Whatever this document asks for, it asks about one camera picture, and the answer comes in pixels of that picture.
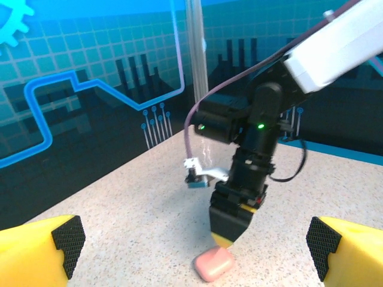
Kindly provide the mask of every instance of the metal pole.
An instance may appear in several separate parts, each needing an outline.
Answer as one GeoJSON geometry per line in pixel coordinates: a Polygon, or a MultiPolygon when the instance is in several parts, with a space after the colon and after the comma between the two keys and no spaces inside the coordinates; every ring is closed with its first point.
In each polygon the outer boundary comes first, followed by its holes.
{"type": "Polygon", "coordinates": [[[186,0],[186,22],[189,38],[194,99],[198,101],[209,92],[206,55],[203,50],[203,15],[200,0],[186,0]]]}

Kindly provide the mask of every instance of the wire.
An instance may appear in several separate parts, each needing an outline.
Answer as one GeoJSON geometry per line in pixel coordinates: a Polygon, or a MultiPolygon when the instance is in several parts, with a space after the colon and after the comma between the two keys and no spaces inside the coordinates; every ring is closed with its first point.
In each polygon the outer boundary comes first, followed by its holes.
{"type": "MultiPolygon", "coordinates": [[[[358,4],[361,0],[349,0],[346,4],[341,6],[338,10],[336,10],[333,14],[334,18],[339,17],[342,15],[344,12],[352,8],[354,5],[358,4]]],[[[192,120],[192,117],[194,113],[198,110],[199,104],[201,101],[206,99],[208,96],[218,92],[222,88],[228,86],[231,83],[234,83],[235,81],[246,77],[247,75],[267,66],[268,64],[271,64],[272,62],[276,61],[279,59],[281,56],[283,56],[286,52],[288,52],[290,49],[295,47],[296,45],[300,44],[302,41],[305,39],[309,38],[312,34],[318,32],[320,29],[325,27],[329,21],[327,19],[324,19],[320,21],[318,24],[316,24],[314,27],[312,27],[310,30],[307,30],[305,33],[301,34],[300,37],[292,40],[289,44],[287,44],[285,47],[279,49],[276,53],[273,55],[269,56],[268,58],[264,59],[263,61],[259,62],[258,64],[254,65],[251,68],[248,68],[247,70],[241,72],[240,74],[226,80],[225,82],[219,84],[218,86],[214,87],[212,90],[210,90],[204,97],[202,97],[200,100],[198,100],[194,106],[191,108],[189,113],[186,116],[186,120],[184,123],[184,141],[185,141],[185,149],[186,149],[186,156],[187,158],[192,158],[193,153],[192,153],[192,148],[190,146],[190,138],[189,138],[189,125],[192,120]]]]}
{"type": "MultiPolygon", "coordinates": [[[[290,138],[290,139],[283,140],[283,141],[284,142],[291,142],[291,141],[295,141],[296,139],[298,139],[298,138],[290,138]]],[[[300,143],[302,144],[303,156],[302,156],[302,160],[300,161],[300,164],[299,164],[299,167],[298,167],[296,173],[293,176],[291,176],[289,178],[284,178],[284,179],[273,178],[271,175],[269,175],[271,180],[276,181],[276,182],[288,182],[288,181],[293,180],[302,171],[303,167],[305,166],[306,160],[307,160],[307,146],[306,146],[306,142],[303,139],[299,139],[299,140],[300,140],[300,143]]]]}

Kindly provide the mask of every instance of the wall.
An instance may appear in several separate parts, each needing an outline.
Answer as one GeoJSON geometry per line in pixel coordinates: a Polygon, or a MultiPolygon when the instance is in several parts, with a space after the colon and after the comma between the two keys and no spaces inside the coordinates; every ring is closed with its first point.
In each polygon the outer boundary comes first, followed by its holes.
{"type": "MultiPolygon", "coordinates": [[[[320,22],[323,12],[345,2],[237,0],[204,7],[210,86],[270,56],[320,22]]],[[[365,63],[283,117],[312,149],[383,164],[382,76],[383,71],[365,63]]],[[[241,83],[224,92],[240,94],[241,83]]]]}
{"type": "Polygon", "coordinates": [[[19,2],[0,5],[0,229],[180,131],[193,99],[182,0],[19,2]]]}

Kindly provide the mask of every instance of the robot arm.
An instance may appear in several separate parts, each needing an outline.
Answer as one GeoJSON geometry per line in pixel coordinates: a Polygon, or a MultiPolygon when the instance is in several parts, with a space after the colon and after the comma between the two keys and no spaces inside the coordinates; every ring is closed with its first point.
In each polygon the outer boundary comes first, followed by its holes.
{"type": "Polygon", "coordinates": [[[381,53],[382,33],[383,0],[358,1],[270,61],[248,83],[242,97],[225,101],[227,96],[211,94],[197,103],[192,122],[195,132],[238,145],[228,172],[203,170],[190,152],[185,161],[189,186],[205,187],[209,179],[219,180],[209,208],[211,232],[218,245],[226,248],[238,239],[265,199],[265,181],[274,171],[271,161],[278,138],[281,132],[291,132],[280,114],[381,53]]]}

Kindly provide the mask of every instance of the black textured pad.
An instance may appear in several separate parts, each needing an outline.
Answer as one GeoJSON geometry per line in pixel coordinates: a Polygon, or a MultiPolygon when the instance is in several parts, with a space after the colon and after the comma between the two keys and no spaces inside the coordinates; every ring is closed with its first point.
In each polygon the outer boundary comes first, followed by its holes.
{"type": "Polygon", "coordinates": [[[311,257],[314,260],[319,279],[323,282],[329,270],[328,257],[335,253],[342,236],[317,217],[311,219],[306,236],[311,257]]]}
{"type": "Polygon", "coordinates": [[[85,232],[80,217],[76,215],[53,230],[52,237],[57,250],[64,252],[63,267],[70,280],[85,242],[85,232]]]}

